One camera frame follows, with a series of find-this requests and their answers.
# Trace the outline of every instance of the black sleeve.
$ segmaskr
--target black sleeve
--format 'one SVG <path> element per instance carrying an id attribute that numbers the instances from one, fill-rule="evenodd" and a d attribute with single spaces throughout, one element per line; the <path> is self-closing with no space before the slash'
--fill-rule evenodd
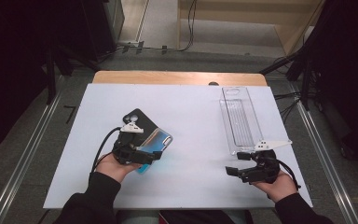
<path id="1" fill-rule="evenodd" d="M 66 202 L 54 223 L 116 223 L 113 201 L 121 185 L 95 172 L 85 193 L 76 193 Z"/>
<path id="2" fill-rule="evenodd" d="M 298 193 L 281 199 L 275 204 L 275 208 L 283 224 L 333 223 L 329 218 L 317 215 Z"/>

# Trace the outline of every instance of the floor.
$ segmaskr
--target floor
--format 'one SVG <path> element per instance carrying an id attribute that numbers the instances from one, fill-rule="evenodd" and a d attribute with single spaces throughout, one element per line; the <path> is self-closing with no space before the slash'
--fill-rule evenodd
<path id="1" fill-rule="evenodd" d="M 171 13 L 167 8 L 174 10 L 173 1 L 149 0 L 144 26 L 139 37 L 139 41 L 145 42 L 145 47 L 175 46 L 176 26 L 167 24 L 157 27 L 155 25 L 160 21 L 161 13 Z M 186 21 L 182 24 L 180 47 L 187 45 L 189 37 L 189 33 L 186 32 Z M 186 70 L 186 61 L 194 60 L 199 62 L 199 64 L 192 64 L 191 69 L 194 70 L 238 72 L 243 69 L 238 64 L 244 63 L 243 60 L 247 60 L 246 57 L 249 56 L 255 61 L 251 61 L 254 63 L 250 64 L 249 61 L 246 61 L 248 63 L 246 71 L 256 72 L 260 66 L 273 63 L 275 59 L 283 57 L 284 52 L 272 25 L 196 21 L 194 42 L 188 53 L 173 53 L 162 60 L 159 58 L 160 55 L 160 53 L 147 51 L 139 56 L 134 52 L 120 54 L 115 59 L 108 59 L 104 62 L 103 68 L 112 70 L 150 70 L 155 68 Z M 219 58 L 221 63 L 216 63 L 213 57 Z M 284 73 L 285 70 L 286 68 L 283 67 L 280 72 Z M 287 82 L 279 72 L 274 72 L 266 78 L 274 93 L 288 92 L 293 88 L 292 84 Z M 8 195 L 13 197 L 8 197 L 7 201 L 11 206 L 4 211 L 0 223 L 36 223 L 44 215 L 45 210 L 41 208 L 41 205 L 46 197 L 49 183 L 54 175 L 74 118 L 70 119 L 71 106 L 79 105 L 81 93 L 84 92 L 87 83 L 91 81 L 91 71 L 81 68 L 76 70 L 74 77 L 60 78 L 58 83 L 62 85 L 61 99 L 55 105 L 54 116 L 47 118 L 48 125 L 45 127 L 45 134 L 36 141 L 37 151 L 30 154 L 32 162 L 30 161 L 24 167 L 28 172 L 21 177 L 21 184 L 15 186 L 11 194 Z M 34 127 L 38 126 L 40 118 L 49 109 L 45 105 L 46 98 L 47 92 L 44 91 L 34 100 L 0 145 L 0 197 L 4 186 L 10 180 L 21 159 L 23 150 L 30 148 L 28 143 L 29 139 L 34 137 Z M 293 99 L 286 99 L 277 101 L 277 104 L 279 108 L 286 108 L 292 102 Z M 301 112 L 301 106 L 299 106 L 289 118 L 285 127 L 289 136 L 294 138 L 292 139 L 295 142 L 293 147 L 303 176 L 308 180 L 307 188 L 315 205 L 315 211 L 331 216 L 336 223 L 358 223 L 358 160 L 352 161 L 342 157 L 337 139 L 331 132 L 327 120 L 313 104 L 310 104 L 310 111 L 305 113 Z M 315 130 L 308 128 L 305 121 L 313 123 Z M 323 166 L 325 157 L 318 152 L 320 148 L 326 151 L 327 167 Z M 329 178 L 329 173 L 332 171 L 337 173 L 337 178 Z M 339 191 L 334 190 L 337 182 L 343 187 Z M 339 196 L 343 194 L 348 194 L 349 203 L 340 201 Z M 342 204 L 354 212 L 355 217 L 349 217 L 352 221 L 342 215 Z M 44 223 L 50 223 L 58 214 L 59 211 L 50 211 Z M 253 210 L 252 215 L 255 223 L 279 223 L 270 210 Z"/>

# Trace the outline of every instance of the person's right hand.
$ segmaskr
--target person's right hand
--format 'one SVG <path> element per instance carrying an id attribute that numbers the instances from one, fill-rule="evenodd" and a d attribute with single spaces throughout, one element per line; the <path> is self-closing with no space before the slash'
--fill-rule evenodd
<path id="1" fill-rule="evenodd" d="M 261 181 L 253 182 L 251 184 L 266 192 L 270 199 L 275 203 L 289 195 L 297 193 L 292 177 L 283 171 L 278 173 L 277 179 L 272 184 Z"/>

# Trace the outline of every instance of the person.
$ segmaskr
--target person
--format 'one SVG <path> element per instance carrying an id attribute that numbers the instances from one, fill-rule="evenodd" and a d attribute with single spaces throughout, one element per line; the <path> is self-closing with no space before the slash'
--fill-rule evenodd
<path id="1" fill-rule="evenodd" d="M 125 176 L 141 164 L 120 164 L 112 154 L 105 155 L 96 167 L 85 193 L 74 194 L 64 205 L 54 223 L 117 223 L 113 209 L 121 182 Z M 275 202 L 282 223 L 333 223 L 329 218 L 317 215 L 301 198 L 290 177 L 280 171 L 274 183 L 252 183 L 267 193 Z M 234 223 L 221 210 L 161 210 L 159 223 Z"/>

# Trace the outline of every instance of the white tabletop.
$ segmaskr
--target white tabletop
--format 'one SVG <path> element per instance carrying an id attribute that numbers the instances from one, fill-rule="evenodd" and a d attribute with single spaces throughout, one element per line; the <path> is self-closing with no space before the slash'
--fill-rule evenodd
<path id="1" fill-rule="evenodd" d="M 247 87 L 266 140 L 288 139 L 269 87 Z M 266 194 L 226 174 L 254 161 L 229 154 L 220 110 L 221 87 L 181 85 L 89 84 L 49 188 L 44 208 L 62 208 L 70 196 L 84 192 L 97 150 L 105 136 L 123 125 L 122 117 L 140 108 L 173 136 L 160 161 L 142 175 L 126 176 L 115 200 L 120 209 L 243 209 L 273 207 Z M 117 139 L 112 134 L 103 152 Z M 275 149 L 278 159 L 305 186 L 291 146 Z M 306 188 L 299 190 L 309 205 Z"/>

